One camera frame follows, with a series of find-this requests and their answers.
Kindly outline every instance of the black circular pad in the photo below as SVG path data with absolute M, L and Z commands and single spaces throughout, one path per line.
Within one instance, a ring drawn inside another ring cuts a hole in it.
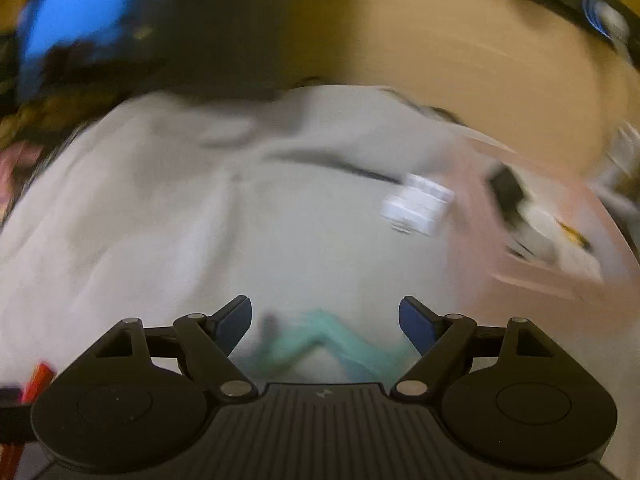
M 519 358 L 455 381 L 442 420 L 467 449 L 517 468 L 561 468 L 598 458 L 616 427 L 610 395 L 579 367 Z
M 541 383 L 512 384 L 498 394 L 496 401 L 501 412 L 523 424 L 553 424 L 571 409 L 566 393 Z
M 57 460 L 92 472 L 128 472 L 186 448 L 207 415 L 204 394 L 182 375 L 150 368 L 95 384 L 61 376 L 31 412 L 37 438 Z
M 78 411 L 101 428 L 113 428 L 135 422 L 148 412 L 151 403 L 151 395 L 140 386 L 106 384 L 85 393 L 78 402 Z

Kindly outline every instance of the red object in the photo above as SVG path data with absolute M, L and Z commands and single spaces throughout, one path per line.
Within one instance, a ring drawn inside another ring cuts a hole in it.
M 47 364 L 38 363 L 29 383 L 22 392 L 20 402 L 22 404 L 31 404 L 49 386 L 55 375 L 56 373 Z M 9 444 L 2 448 L 2 454 L 0 454 L 0 480 L 14 480 L 23 449 L 23 444 Z
M 0 202 L 8 202 L 14 193 L 14 168 L 30 168 L 41 152 L 41 146 L 24 140 L 0 151 Z

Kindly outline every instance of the teal cloth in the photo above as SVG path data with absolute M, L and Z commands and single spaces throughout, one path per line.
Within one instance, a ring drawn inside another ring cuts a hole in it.
M 323 347 L 340 361 L 354 383 L 380 382 L 389 386 L 398 380 L 412 352 L 404 343 L 383 350 L 364 341 L 340 320 L 322 310 L 306 314 L 300 323 L 271 341 L 263 342 L 251 359 L 260 376 L 274 376 L 291 368 L 309 352 Z

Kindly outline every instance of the blue object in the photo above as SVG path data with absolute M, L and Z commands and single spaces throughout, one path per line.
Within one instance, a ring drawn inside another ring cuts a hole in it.
M 426 354 L 437 341 L 436 331 L 431 321 L 424 317 L 407 300 L 400 302 L 398 308 L 400 328 L 414 345 L 420 355 Z
M 109 46 L 123 34 L 122 19 L 132 0 L 35 0 L 22 16 L 21 61 L 42 56 L 55 45 L 91 40 Z
M 251 300 L 246 296 L 235 298 L 213 315 L 213 321 L 216 323 L 216 345 L 225 355 L 231 354 L 249 330 L 251 318 Z

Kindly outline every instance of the blue light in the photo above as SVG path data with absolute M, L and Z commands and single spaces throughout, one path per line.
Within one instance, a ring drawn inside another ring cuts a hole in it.
M 108 46 L 122 36 L 121 19 L 131 0 L 37 0 L 26 9 L 22 60 L 41 56 L 56 44 L 91 40 Z

